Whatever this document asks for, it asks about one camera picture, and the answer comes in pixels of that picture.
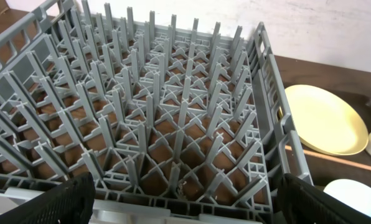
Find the light blue bowl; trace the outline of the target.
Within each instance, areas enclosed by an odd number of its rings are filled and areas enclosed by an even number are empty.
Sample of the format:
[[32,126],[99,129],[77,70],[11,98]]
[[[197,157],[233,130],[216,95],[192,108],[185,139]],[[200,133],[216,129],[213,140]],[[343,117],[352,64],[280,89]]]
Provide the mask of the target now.
[[337,179],[327,184],[324,192],[371,217],[371,187],[368,185],[350,179]]

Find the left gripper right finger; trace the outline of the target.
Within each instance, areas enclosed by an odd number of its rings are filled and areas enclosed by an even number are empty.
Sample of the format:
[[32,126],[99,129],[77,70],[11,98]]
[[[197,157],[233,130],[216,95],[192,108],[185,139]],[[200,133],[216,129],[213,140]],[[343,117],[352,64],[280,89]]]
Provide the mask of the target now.
[[371,223],[371,217],[287,173],[278,184],[277,204],[287,224]]

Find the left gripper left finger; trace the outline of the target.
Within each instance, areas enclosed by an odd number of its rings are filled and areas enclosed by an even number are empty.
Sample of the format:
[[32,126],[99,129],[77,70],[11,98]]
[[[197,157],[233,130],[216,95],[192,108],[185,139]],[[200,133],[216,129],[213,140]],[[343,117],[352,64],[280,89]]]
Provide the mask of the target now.
[[93,214],[95,186],[84,172],[0,215],[0,224],[81,224]]

